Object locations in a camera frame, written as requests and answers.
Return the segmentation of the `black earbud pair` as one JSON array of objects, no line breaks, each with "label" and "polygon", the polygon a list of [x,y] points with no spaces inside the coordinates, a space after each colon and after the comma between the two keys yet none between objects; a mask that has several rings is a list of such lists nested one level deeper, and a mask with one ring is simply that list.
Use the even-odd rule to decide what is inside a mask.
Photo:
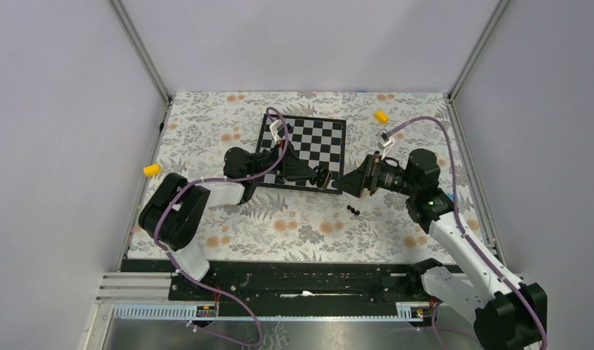
[{"label": "black earbud pair", "polygon": [[360,211],[359,211],[359,210],[357,210],[357,209],[355,209],[355,208],[354,208],[354,207],[352,207],[352,206],[347,206],[347,210],[349,210],[349,211],[350,211],[350,212],[351,212],[353,215],[355,215],[355,216],[358,216],[358,215],[360,215]]}]

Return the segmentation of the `black earbud charging case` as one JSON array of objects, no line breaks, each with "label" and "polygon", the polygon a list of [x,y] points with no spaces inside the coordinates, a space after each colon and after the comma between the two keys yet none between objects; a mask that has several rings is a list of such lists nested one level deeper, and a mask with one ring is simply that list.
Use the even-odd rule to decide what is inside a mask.
[{"label": "black earbud charging case", "polygon": [[319,189],[326,189],[331,180],[331,172],[328,168],[321,168],[320,166],[316,166],[314,170],[316,175],[311,179],[311,184]]}]

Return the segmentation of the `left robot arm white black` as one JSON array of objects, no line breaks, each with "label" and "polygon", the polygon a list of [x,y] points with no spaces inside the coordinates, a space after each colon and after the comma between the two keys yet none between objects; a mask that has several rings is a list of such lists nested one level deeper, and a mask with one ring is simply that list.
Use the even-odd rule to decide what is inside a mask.
[{"label": "left robot arm white black", "polygon": [[222,177],[188,181],[170,173],[141,210],[138,225],[167,253],[176,269],[189,276],[185,288],[195,299],[208,298],[214,289],[207,275],[209,261],[195,241],[204,212],[248,202],[267,174],[315,184],[328,170],[309,166],[286,141],[256,153],[232,147],[224,155]]}]

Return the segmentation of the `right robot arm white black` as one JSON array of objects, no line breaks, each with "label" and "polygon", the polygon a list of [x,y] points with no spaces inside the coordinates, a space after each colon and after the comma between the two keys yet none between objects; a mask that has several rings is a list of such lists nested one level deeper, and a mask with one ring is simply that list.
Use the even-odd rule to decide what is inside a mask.
[{"label": "right robot arm white black", "polygon": [[439,186],[435,154],[416,149],[402,168],[378,152],[367,155],[354,171],[332,186],[355,197],[378,189],[407,197],[411,219],[439,243],[464,272],[453,276],[438,260],[413,265],[406,291],[415,300],[429,295],[446,303],[471,323],[484,349],[524,349],[539,343],[547,347],[547,295],[537,283],[527,284],[512,273],[480,241]]}]

